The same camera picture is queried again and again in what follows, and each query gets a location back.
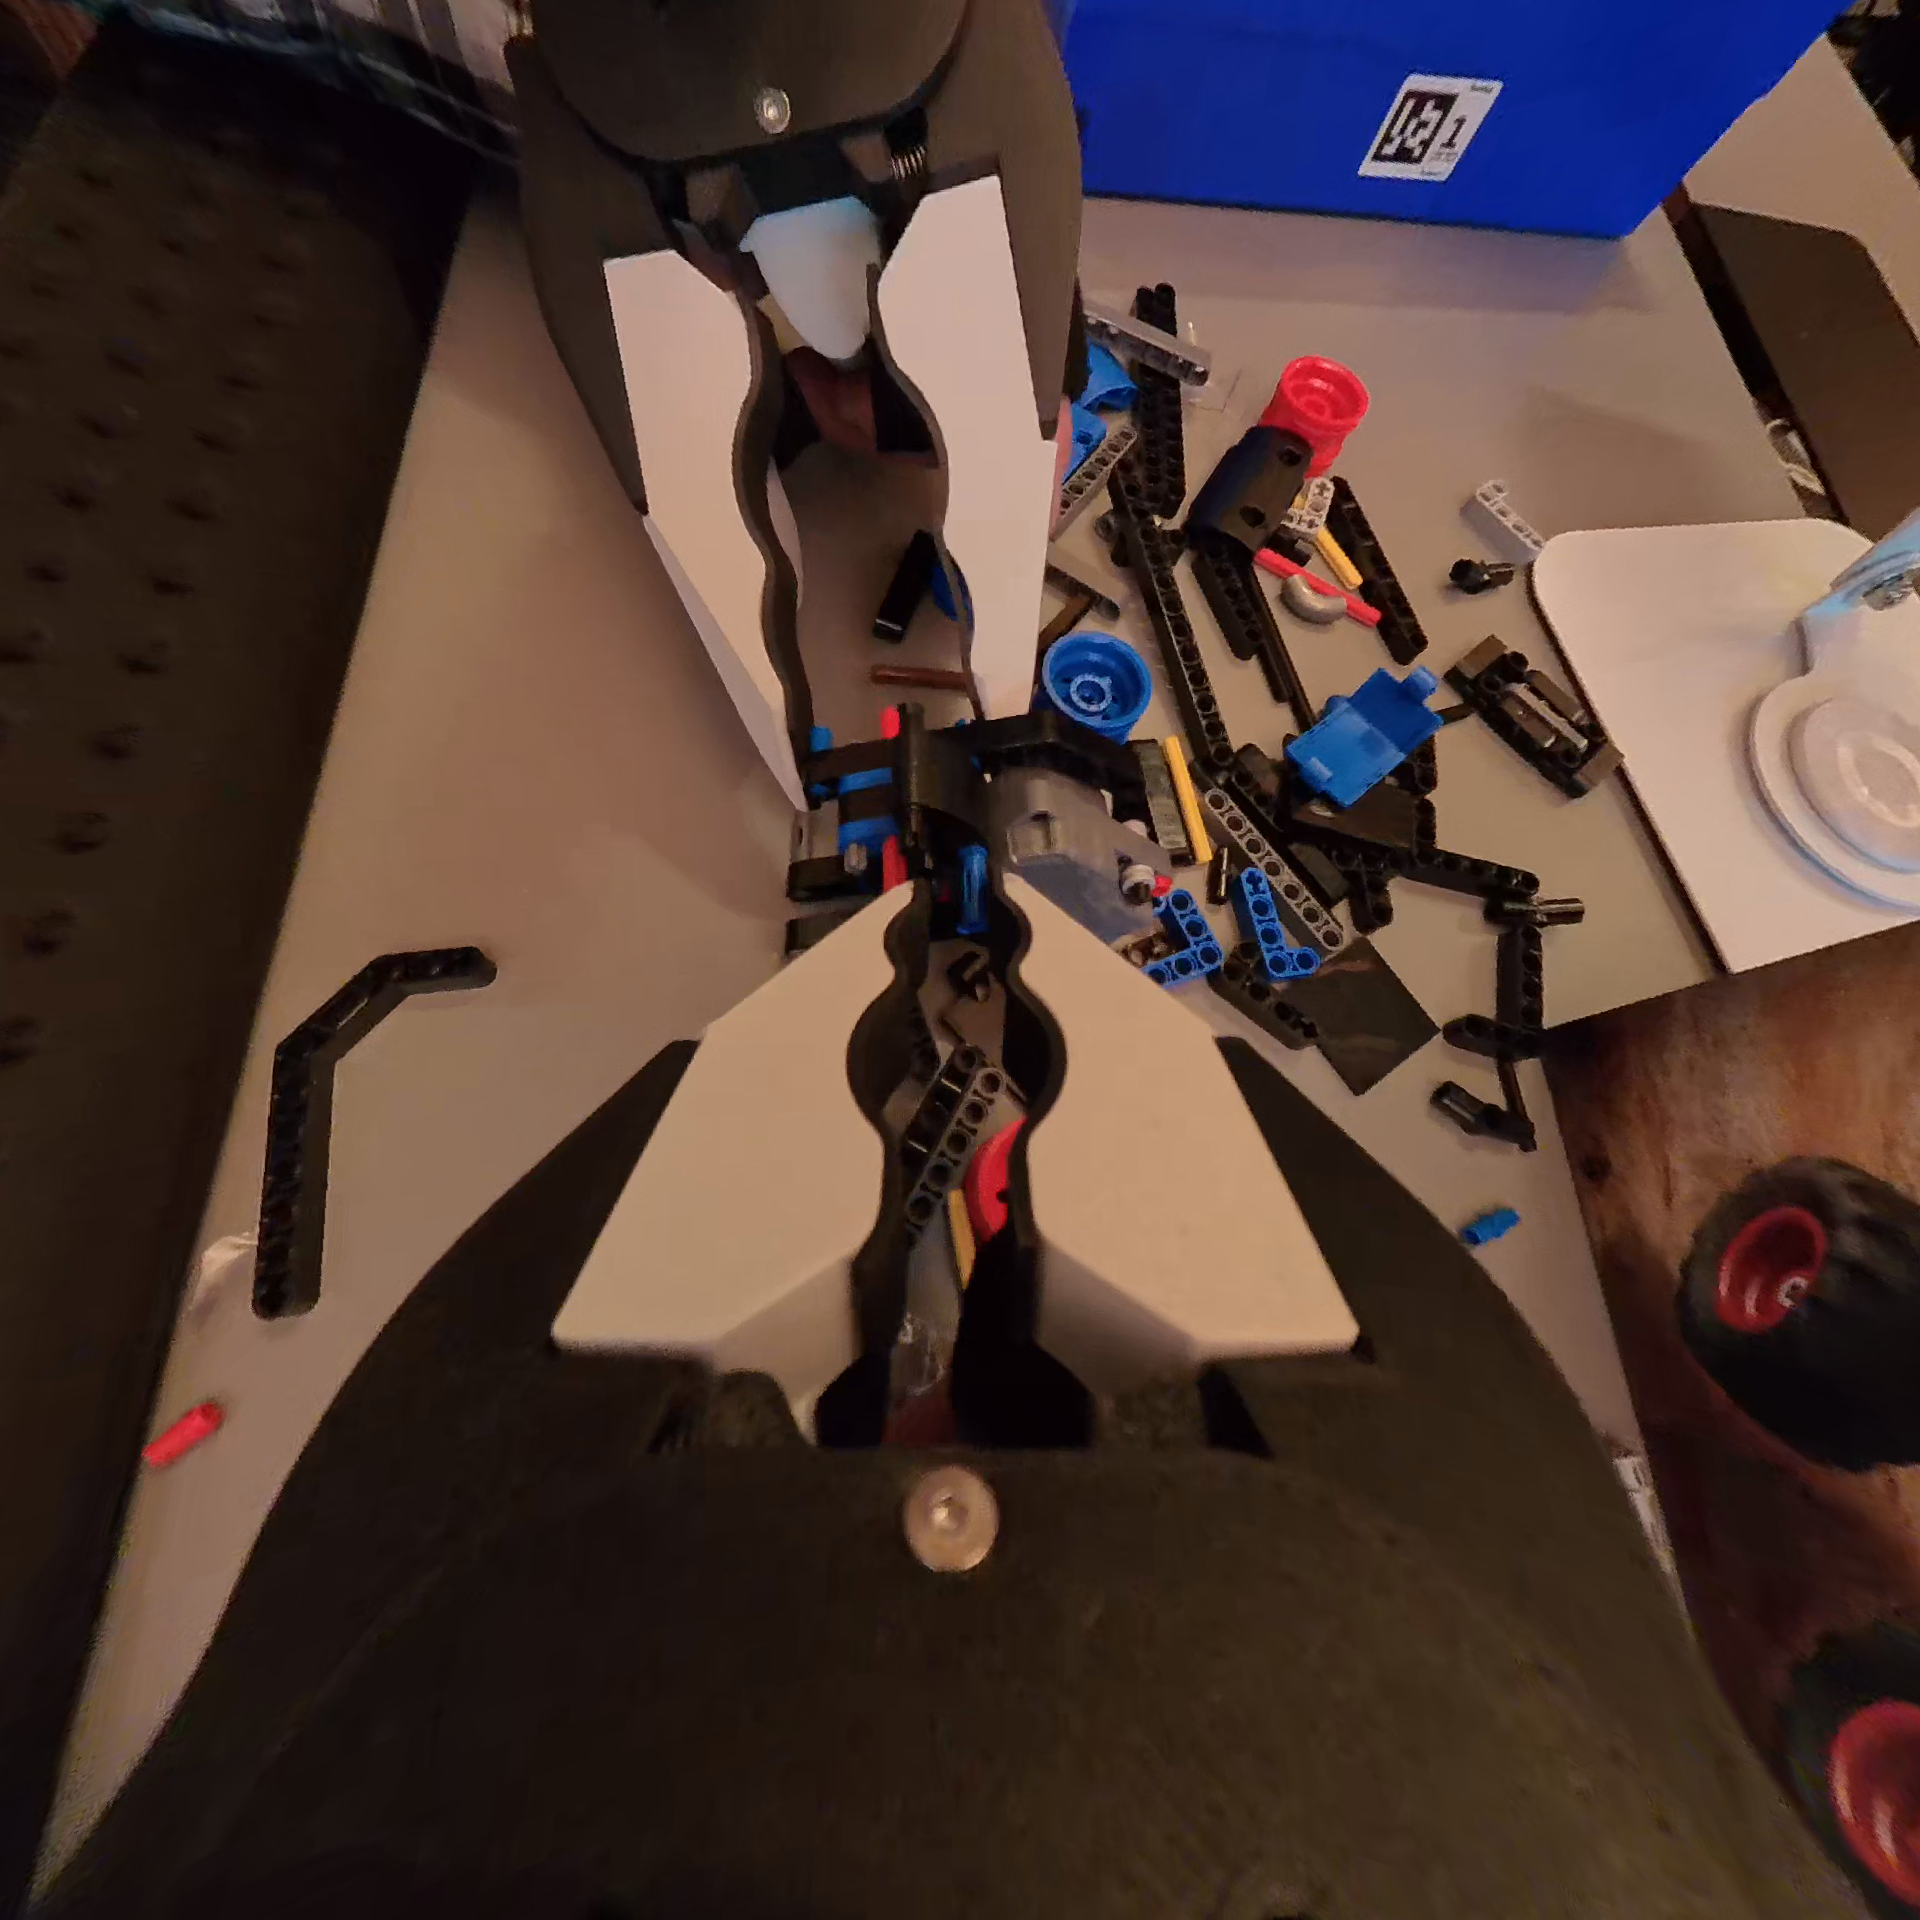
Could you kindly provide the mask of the red wheel rim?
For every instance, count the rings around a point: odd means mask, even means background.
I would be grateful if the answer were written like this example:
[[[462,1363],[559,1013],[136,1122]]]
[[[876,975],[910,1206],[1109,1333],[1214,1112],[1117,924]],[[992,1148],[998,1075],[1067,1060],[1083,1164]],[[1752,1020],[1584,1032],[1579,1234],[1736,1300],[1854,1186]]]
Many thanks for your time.
[[[1335,463],[1368,406],[1372,395],[1350,367],[1322,355],[1302,355],[1284,366],[1258,422],[1306,443],[1306,471],[1315,478]]]
[[[998,1127],[981,1142],[966,1165],[964,1199],[975,1245],[989,1244],[1008,1223],[1012,1155],[1024,1131],[1024,1116]]]

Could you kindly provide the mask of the person's left hand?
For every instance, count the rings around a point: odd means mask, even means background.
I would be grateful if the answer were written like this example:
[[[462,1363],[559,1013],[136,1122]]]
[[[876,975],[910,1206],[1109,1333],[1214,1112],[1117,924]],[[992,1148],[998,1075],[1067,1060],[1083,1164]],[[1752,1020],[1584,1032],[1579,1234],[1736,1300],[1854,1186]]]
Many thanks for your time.
[[[787,384],[798,392],[811,431],[827,445],[876,453],[874,364],[856,358],[843,367],[808,344],[784,355]]]

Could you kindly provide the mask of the dark grey holed beam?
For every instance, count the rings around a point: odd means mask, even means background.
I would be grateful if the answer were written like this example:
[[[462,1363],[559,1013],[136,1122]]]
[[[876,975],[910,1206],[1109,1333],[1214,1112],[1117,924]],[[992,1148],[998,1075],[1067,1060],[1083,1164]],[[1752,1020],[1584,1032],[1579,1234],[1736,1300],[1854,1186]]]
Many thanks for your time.
[[[1200,782],[1196,792],[1208,831],[1236,855],[1245,870],[1263,876],[1287,939],[1323,958],[1342,952],[1347,946],[1343,926],[1319,902],[1306,876],[1263,838],[1253,815],[1212,782]]]

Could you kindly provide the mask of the black square flat panel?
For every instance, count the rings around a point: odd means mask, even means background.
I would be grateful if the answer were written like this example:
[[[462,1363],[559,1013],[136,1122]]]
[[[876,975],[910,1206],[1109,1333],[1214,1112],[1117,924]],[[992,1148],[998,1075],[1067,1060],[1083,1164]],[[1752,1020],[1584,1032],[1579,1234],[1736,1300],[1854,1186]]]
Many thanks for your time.
[[[1379,948],[1355,935],[1322,966],[1287,986],[1340,1083],[1363,1098],[1440,1032]]]

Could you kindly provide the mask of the blue storage bin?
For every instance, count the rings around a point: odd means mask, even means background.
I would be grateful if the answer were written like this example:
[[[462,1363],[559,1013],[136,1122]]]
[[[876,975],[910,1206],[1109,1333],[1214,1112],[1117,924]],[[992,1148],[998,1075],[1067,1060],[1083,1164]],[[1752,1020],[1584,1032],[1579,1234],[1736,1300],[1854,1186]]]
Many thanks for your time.
[[[1840,3],[1082,3],[1092,196],[1622,237]]]

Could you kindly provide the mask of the white rounded board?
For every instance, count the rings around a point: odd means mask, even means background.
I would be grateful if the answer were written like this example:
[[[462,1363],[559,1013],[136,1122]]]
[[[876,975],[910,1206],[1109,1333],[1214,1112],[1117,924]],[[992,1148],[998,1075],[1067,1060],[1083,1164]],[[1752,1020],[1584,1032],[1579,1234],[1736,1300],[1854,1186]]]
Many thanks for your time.
[[[1542,621],[1725,972],[1915,924],[1808,862],[1746,756],[1748,716],[1796,669],[1792,620],[1867,546],[1831,519],[1624,525],[1552,534],[1532,566]]]

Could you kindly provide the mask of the black bent liftarm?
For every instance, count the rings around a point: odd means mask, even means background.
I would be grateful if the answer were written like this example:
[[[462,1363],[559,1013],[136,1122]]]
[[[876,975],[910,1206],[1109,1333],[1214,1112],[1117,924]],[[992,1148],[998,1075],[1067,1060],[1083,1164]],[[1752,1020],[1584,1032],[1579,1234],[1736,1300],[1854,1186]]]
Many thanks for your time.
[[[1445,1024],[1442,1038],[1495,1069],[1503,1101],[1525,1099],[1519,1066],[1540,1056],[1544,1039],[1544,932],[1587,919],[1576,898],[1500,896],[1484,917],[1496,931],[1495,1013],[1462,1015]]]

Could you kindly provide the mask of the black curved panel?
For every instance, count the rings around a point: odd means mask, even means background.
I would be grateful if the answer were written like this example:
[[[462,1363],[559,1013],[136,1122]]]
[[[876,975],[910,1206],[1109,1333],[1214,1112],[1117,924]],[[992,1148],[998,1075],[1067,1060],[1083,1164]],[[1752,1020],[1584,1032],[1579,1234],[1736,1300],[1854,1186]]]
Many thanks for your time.
[[[1196,491],[1184,523],[1189,548],[1230,544],[1248,555],[1284,539],[1284,515],[1308,485],[1312,445],[1295,431],[1251,424]]]

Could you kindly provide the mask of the blue angle beam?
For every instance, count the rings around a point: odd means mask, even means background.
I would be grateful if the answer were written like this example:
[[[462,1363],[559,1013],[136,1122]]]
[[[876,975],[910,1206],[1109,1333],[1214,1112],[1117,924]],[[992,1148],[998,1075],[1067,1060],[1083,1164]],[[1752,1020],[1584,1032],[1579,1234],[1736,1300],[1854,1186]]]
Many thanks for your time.
[[[1319,944],[1312,938],[1306,944],[1290,938],[1276,891],[1258,867],[1234,874],[1230,902],[1242,938],[1255,948],[1255,959],[1266,981],[1284,986],[1309,979],[1322,968]]]
[[[1227,956],[1208,917],[1184,887],[1157,901],[1157,926],[1166,950],[1143,962],[1143,973],[1157,986],[1178,988],[1222,968]]]

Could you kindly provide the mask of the grey long beam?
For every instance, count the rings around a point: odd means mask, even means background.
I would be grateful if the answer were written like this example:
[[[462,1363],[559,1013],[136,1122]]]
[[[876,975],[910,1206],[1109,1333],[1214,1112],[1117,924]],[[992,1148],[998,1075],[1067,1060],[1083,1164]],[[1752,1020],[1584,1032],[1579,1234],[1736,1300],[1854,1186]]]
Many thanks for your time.
[[[1191,388],[1208,384],[1212,355],[1207,347],[1094,299],[1083,299],[1082,311],[1090,341],[1106,344],[1122,364],[1141,364]]]

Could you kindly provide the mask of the long black holed beam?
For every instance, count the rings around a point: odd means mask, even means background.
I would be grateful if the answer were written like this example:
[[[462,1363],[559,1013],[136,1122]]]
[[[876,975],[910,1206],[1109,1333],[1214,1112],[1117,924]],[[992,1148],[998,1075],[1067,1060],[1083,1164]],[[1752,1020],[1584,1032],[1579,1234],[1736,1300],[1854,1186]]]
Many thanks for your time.
[[[1232,733],[1178,571],[1184,544],[1174,519],[1187,498],[1184,384],[1134,339],[1112,339],[1110,349],[1136,386],[1136,445],[1117,468],[1112,510],[1120,555],[1143,563],[1143,603],[1184,719],[1189,756],[1196,774],[1214,782],[1232,767]]]

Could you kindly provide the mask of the black connector piece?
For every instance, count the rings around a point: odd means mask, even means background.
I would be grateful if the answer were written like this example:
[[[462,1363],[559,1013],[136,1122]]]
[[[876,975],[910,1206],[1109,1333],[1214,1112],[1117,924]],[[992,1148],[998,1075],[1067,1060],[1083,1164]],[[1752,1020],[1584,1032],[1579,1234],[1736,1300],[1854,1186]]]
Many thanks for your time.
[[[906,867],[933,880],[971,824],[971,759],[959,738],[925,719],[924,706],[896,706],[896,819]]]

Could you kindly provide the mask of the red axle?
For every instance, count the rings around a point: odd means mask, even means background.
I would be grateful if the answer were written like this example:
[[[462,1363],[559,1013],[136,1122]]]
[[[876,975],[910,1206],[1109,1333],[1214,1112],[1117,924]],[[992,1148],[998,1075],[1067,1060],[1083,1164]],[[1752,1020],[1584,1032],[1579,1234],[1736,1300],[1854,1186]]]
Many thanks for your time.
[[[1284,581],[1287,575],[1293,575],[1293,574],[1306,574],[1306,575],[1308,575],[1315,584],[1322,584],[1322,588],[1326,588],[1326,589],[1330,589],[1330,592],[1342,592],[1342,594],[1347,596],[1347,603],[1348,603],[1348,611],[1350,611],[1347,620],[1350,620],[1350,621],[1355,621],[1355,623],[1363,623],[1363,627],[1366,627],[1366,628],[1376,628],[1376,627],[1379,627],[1379,621],[1381,621],[1381,613],[1379,613],[1372,603],[1366,603],[1366,602],[1364,602],[1364,599],[1359,599],[1359,596],[1347,594],[1347,592],[1343,592],[1343,589],[1340,589],[1335,582],[1326,581],[1322,574],[1312,571],[1312,570],[1309,570],[1309,566],[1306,566],[1302,563],[1295,563],[1295,559],[1284,557],[1282,552],[1278,552],[1278,550],[1274,550],[1274,548],[1261,548],[1261,550],[1258,550],[1258,552],[1255,552],[1255,564],[1258,564],[1258,566],[1259,566],[1266,575],[1276,578],[1280,584],[1282,584],[1282,581]]]

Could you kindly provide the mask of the black rectangular frame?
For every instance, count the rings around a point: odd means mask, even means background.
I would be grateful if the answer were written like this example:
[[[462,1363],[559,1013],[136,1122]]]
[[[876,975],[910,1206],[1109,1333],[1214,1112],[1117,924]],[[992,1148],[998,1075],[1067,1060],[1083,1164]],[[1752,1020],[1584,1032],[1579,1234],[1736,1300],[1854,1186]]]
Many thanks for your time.
[[[1624,765],[1592,711],[1496,635],[1453,661],[1446,684],[1533,774],[1567,800],[1591,795]]]

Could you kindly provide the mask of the heap of black beams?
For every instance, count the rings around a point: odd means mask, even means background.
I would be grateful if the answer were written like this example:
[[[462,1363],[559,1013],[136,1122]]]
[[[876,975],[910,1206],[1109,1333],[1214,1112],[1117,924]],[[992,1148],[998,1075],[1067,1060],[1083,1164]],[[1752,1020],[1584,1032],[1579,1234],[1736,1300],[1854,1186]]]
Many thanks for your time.
[[[1372,786],[1355,806],[1342,808],[1259,747],[1239,747],[1232,767],[1232,797],[1253,804],[1259,824],[1276,830],[1284,848],[1308,848],[1342,878],[1358,932],[1376,932],[1394,919],[1394,880],[1493,906],[1540,896],[1532,870],[1442,848],[1429,797],[1410,792],[1394,778]]]

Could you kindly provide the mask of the black grey motor assembly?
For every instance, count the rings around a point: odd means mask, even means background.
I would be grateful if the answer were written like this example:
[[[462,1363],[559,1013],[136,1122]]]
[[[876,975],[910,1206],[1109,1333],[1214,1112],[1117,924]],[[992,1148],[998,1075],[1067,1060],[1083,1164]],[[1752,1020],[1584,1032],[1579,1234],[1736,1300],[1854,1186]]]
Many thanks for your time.
[[[1134,747],[1048,711],[934,730],[955,733],[971,759],[971,824],[959,845],[988,845],[992,891],[998,880],[1019,878],[1106,946],[1151,935],[1157,901],[1170,891],[1172,874],[1150,830],[1146,773]],[[917,883],[927,894],[927,938],[963,942],[933,935],[933,880],[914,878],[906,867],[896,731],[896,703],[883,711],[880,731],[866,740],[834,743],[826,726],[811,731],[800,762],[804,802],[784,894],[796,907],[850,910]]]

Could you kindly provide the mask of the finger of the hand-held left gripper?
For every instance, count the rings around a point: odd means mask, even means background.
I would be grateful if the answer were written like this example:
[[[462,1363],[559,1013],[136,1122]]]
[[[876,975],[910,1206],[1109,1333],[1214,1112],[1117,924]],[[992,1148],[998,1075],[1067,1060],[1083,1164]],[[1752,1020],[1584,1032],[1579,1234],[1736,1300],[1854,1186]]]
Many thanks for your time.
[[[971,701],[984,717],[1018,716],[1034,690],[1059,490],[995,176],[925,191],[876,278],[874,316],[940,458],[934,542],[966,581],[971,621],[958,634]]]
[[[604,266],[640,459],[643,525],[768,773],[804,802],[808,696],[798,582],[770,507],[770,332],[744,295],[679,251]]]

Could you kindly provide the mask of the dark desk pad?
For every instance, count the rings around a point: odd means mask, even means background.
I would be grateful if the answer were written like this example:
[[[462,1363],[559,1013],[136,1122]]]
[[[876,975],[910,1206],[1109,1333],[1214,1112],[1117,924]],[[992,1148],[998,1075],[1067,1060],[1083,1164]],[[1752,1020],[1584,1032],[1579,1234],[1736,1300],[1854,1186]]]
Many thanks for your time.
[[[1746,388],[1831,515],[1885,538],[1917,501],[1917,341],[1851,232],[1691,202],[1676,226]]]

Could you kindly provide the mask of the grey desk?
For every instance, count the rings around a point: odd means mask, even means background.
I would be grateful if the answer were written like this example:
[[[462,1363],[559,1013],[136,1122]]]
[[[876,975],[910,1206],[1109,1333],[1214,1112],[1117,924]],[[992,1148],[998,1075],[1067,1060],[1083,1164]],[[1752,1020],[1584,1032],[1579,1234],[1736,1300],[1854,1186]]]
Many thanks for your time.
[[[1083,282],[1172,282],[1212,349],[1202,471],[1295,351],[1374,408],[1347,472],[1430,655],[1495,628],[1556,668],[1530,599],[1437,589],[1458,507],[1540,525],[1774,520],[1786,478],[1663,214],[1622,242],[1092,202]],[[502,191],[478,198],[352,647],[224,1155],[181,1267],[250,1232],[272,1047],[374,952],[472,944],[484,992],[419,999],[341,1069],[319,1307],[234,1287],[167,1356],[151,1424],[227,1427],[139,1475],[35,1893],[152,1741],[323,1398],[427,1267],[660,1044],[776,968],[794,811],[738,725],[547,339]]]

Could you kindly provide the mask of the black bent long beam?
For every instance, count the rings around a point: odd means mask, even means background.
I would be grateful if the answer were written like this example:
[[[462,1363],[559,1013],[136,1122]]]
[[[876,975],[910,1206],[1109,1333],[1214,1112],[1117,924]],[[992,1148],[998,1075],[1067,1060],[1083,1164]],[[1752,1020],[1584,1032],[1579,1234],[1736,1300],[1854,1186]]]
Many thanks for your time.
[[[319,1300],[331,1094],[341,1060],[404,1002],[495,981],[478,946],[387,950],[356,968],[275,1048],[255,1211],[251,1307],[263,1320]]]

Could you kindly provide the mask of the blue flat holed panel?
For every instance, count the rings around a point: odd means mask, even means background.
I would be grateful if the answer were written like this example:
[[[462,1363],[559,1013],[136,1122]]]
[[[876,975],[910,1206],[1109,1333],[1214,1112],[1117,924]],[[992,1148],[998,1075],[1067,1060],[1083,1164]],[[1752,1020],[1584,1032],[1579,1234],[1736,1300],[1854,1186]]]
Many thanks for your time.
[[[1070,461],[1059,491],[1061,520],[1070,520],[1101,493],[1120,459],[1136,445],[1136,419],[1128,411],[1098,411],[1077,400],[1067,424]]]

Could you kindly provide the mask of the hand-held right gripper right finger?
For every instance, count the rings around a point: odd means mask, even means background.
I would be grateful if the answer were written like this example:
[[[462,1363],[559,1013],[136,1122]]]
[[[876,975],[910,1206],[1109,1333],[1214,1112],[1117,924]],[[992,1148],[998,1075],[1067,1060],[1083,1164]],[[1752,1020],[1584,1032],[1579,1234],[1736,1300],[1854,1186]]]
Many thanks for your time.
[[[1030,883],[1003,894],[1047,1020],[1047,1077],[1021,1080],[1039,1348],[1099,1396],[1348,1354],[1352,1309],[1214,1031]]]

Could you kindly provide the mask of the black flat tile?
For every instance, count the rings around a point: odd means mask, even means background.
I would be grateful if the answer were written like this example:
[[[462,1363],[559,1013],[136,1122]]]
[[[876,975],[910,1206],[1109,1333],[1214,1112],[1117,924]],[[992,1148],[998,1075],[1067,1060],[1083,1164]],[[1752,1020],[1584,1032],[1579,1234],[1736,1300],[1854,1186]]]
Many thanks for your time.
[[[927,602],[933,578],[940,570],[940,548],[933,532],[917,530],[887,582],[871,621],[871,635],[899,644],[911,628],[914,616]]]

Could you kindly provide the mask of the blue hinged fender panel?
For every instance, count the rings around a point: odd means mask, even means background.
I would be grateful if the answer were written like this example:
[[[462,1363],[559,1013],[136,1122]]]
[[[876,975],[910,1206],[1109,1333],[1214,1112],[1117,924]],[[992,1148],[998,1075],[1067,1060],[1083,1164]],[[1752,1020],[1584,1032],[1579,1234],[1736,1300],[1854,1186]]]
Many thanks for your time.
[[[1430,708],[1435,690],[1437,677],[1422,664],[1402,679],[1374,672],[1350,695],[1335,695],[1322,717],[1287,743],[1287,765],[1316,797],[1350,806],[1442,730]]]

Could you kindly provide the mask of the toy truck box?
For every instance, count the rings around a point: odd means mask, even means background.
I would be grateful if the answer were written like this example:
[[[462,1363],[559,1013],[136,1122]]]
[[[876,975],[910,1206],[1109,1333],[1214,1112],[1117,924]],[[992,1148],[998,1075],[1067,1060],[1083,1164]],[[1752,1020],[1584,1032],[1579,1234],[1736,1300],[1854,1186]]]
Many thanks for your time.
[[[1917,931],[1563,1026],[1552,1101],[1695,1637],[1917,1901]]]

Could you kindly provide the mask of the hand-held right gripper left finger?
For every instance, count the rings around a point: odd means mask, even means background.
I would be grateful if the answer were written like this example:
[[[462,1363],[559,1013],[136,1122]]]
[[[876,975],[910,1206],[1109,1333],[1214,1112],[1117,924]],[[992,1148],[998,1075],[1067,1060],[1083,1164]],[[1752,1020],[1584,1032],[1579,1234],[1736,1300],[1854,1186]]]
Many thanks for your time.
[[[871,1341],[854,1262],[918,979],[903,883],[708,1024],[554,1320],[559,1348],[768,1376],[808,1424]]]

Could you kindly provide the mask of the grey table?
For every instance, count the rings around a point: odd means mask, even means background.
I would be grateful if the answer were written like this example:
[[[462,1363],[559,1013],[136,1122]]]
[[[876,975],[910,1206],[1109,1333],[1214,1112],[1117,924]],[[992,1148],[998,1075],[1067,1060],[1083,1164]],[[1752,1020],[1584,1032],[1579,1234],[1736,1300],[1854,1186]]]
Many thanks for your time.
[[[1915,245],[1917,188],[1832,46],[1819,36],[1684,178],[1691,202]]]

